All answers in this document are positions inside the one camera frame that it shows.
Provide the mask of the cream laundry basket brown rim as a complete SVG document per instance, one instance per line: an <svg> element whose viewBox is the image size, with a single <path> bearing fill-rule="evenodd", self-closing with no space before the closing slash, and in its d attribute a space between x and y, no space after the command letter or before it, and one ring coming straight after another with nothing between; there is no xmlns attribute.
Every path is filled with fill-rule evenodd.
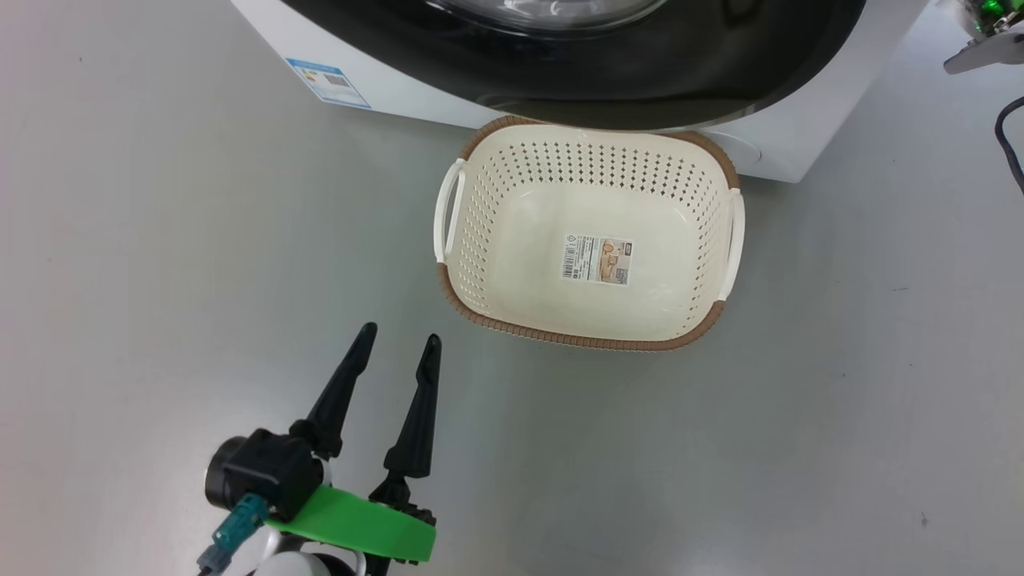
<svg viewBox="0 0 1024 576"><path fill-rule="evenodd" d="M745 247L728 154L698 132L620 134L505 116L438 191L447 302L477 325L585 349L680 349L723 314ZM566 234L631 240L630 284L560 278Z"/></svg>

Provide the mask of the product label sticker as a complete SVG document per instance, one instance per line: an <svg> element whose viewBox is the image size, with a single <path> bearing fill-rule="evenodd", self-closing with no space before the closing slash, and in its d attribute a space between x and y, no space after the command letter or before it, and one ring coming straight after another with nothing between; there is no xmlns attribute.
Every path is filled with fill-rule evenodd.
<svg viewBox="0 0 1024 576"><path fill-rule="evenodd" d="M628 286L635 243L593 234L566 234L560 278L582 283Z"/></svg>

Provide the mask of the white front-load washing machine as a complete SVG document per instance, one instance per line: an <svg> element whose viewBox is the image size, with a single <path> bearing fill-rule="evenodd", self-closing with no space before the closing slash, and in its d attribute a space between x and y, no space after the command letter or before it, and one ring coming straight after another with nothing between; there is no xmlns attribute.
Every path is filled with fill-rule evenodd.
<svg viewBox="0 0 1024 576"><path fill-rule="evenodd" d="M763 154L746 171L754 178L796 183L815 164L842 124L874 83L928 0L866 0L851 36L824 70L780 102L695 125L755 145ZM231 0L282 59L342 70L374 112L428 122L482 128L497 110L445 94L330 35L284 0Z"/></svg>

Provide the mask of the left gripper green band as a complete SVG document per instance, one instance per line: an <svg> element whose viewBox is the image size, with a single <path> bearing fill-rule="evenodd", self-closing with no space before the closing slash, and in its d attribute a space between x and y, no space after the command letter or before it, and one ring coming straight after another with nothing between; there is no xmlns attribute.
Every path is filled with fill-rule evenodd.
<svg viewBox="0 0 1024 576"><path fill-rule="evenodd" d="M322 459L335 458L342 451L342 429L352 394L368 367L377 332L376 323L362 324L310 414L290 426L291 437L307 442ZM384 460L388 475L404 478L387 478L370 499L319 485L291 522L268 518L278 534L268 540L268 564L275 563L274 556L288 554L279 565L292 566L301 576L328 575L318 558L298 557L307 542L351 551L356 557L354 576L384 576L391 562L423 564L431 559L438 536L436 521L430 510L412 503L406 478L431 474L441 360L442 340L432 334L414 372L417 387L402 430Z"/></svg>

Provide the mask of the round white filter cover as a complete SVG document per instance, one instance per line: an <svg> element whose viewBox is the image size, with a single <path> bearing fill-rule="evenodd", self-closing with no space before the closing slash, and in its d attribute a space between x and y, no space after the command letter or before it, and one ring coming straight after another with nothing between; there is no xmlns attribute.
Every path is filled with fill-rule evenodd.
<svg viewBox="0 0 1024 576"><path fill-rule="evenodd" d="M731 163L739 174L746 174L763 157L762 152L753 143L732 134L724 134L716 130L702 130L702 134L712 139L728 154Z"/></svg>

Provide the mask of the black washing machine door glass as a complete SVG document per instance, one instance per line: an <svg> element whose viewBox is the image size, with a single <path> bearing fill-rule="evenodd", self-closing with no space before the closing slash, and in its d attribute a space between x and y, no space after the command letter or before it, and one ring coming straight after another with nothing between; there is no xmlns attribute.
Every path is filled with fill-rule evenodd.
<svg viewBox="0 0 1024 576"><path fill-rule="evenodd" d="M284 0L377 61L504 114L585 129L724 122L793 94L866 0Z"/></svg>

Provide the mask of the blue energy label sticker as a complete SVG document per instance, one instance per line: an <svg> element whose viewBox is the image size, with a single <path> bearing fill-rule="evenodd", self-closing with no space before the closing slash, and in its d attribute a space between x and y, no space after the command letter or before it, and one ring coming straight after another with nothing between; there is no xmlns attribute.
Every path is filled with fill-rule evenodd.
<svg viewBox="0 0 1024 576"><path fill-rule="evenodd" d="M351 84L342 70L295 58L286 58L285 61L289 63L297 76L303 79L322 102L336 102L340 106L372 110L372 106L362 98L358 89Z"/></svg>

